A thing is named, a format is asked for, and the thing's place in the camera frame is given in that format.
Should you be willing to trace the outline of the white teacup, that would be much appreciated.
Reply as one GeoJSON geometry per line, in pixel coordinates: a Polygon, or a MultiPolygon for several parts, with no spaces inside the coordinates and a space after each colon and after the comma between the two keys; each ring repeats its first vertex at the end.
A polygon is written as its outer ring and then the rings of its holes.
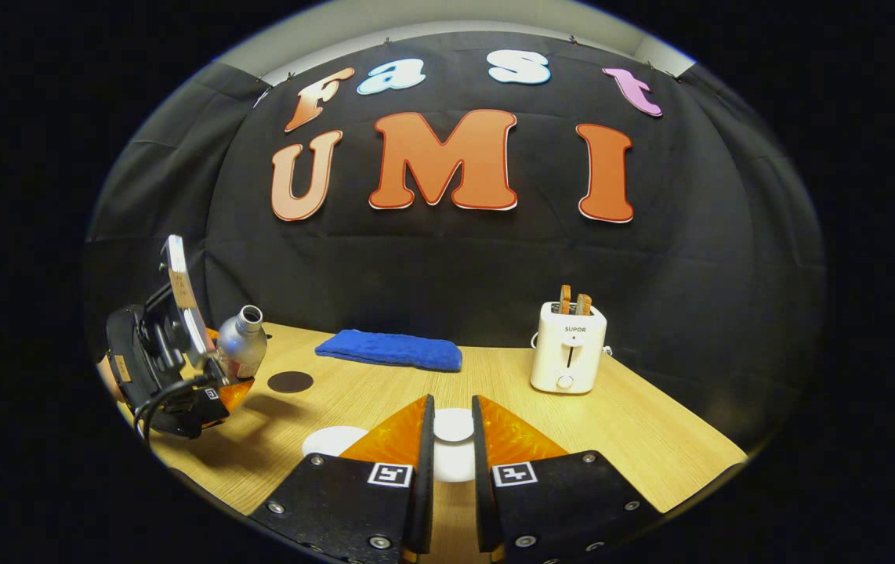
{"type": "Polygon", "coordinates": [[[359,439],[368,434],[368,429],[359,426],[325,426],[310,433],[302,442],[303,456],[324,454],[337,456],[353,446],[359,439]]]}

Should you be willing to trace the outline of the white teacup lid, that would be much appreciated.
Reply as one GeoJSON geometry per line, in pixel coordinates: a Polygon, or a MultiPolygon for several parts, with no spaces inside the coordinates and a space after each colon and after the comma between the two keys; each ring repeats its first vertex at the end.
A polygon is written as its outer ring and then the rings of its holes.
{"type": "Polygon", "coordinates": [[[476,474],[472,411],[469,408],[437,408],[433,436],[434,479],[445,483],[472,482],[476,474]]]}

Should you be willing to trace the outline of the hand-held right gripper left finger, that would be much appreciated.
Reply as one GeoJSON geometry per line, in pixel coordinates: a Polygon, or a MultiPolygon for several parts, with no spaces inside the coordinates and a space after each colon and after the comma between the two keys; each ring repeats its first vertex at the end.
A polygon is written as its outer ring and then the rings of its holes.
{"type": "Polygon", "coordinates": [[[420,396],[340,456],[307,454],[251,520],[330,564],[416,564],[432,543],[435,406],[420,396]]]}

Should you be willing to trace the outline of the white toaster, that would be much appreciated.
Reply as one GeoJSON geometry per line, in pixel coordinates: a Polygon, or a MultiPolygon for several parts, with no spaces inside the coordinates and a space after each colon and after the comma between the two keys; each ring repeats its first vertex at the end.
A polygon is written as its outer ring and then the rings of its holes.
{"type": "Polygon", "coordinates": [[[540,392],[589,393],[599,372],[607,318],[598,309],[561,314],[558,306],[544,302],[538,311],[530,385],[540,392]]]}

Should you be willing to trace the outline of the silver water bottle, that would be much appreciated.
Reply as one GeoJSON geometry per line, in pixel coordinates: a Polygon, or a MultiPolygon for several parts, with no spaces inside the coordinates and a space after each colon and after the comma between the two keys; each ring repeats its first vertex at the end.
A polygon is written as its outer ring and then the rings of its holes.
{"type": "Polygon", "coordinates": [[[218,330],[217,360],[228,381],[247,381],[257,374],[267,350],[263,312],[245,305],[218,330]]]}

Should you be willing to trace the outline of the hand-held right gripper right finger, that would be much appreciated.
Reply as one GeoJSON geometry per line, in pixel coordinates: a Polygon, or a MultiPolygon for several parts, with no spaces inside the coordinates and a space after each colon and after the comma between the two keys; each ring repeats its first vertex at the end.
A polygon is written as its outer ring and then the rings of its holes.
{"type": "Polygon", "coordinates": [[[616,564],[664,515],[597,450],[568,452],[493,400],[472,398],[476,531],[491,564],[616,564]]]}

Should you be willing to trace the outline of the blue folded towel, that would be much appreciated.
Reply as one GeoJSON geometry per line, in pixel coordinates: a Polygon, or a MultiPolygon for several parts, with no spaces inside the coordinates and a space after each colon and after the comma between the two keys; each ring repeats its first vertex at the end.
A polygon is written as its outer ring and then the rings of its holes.
{"type": "Polygon", "coordinates": [[[414,367],[426,371],[459,372],[462,350],[443,339],[406,334],[341,330],[315,347],[318,356],[382,367],[414,367]]]}

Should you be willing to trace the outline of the dark round coaster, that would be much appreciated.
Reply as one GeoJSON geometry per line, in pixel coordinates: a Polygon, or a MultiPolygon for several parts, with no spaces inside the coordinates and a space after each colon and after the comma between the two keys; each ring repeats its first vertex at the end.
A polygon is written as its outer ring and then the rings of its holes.
{"type": "Polygon", "coordinates": [[[303,371],[282,371],[268,378],[268,388],[273,392],[292,394],[310,389],[314,379],[303,371]]]}

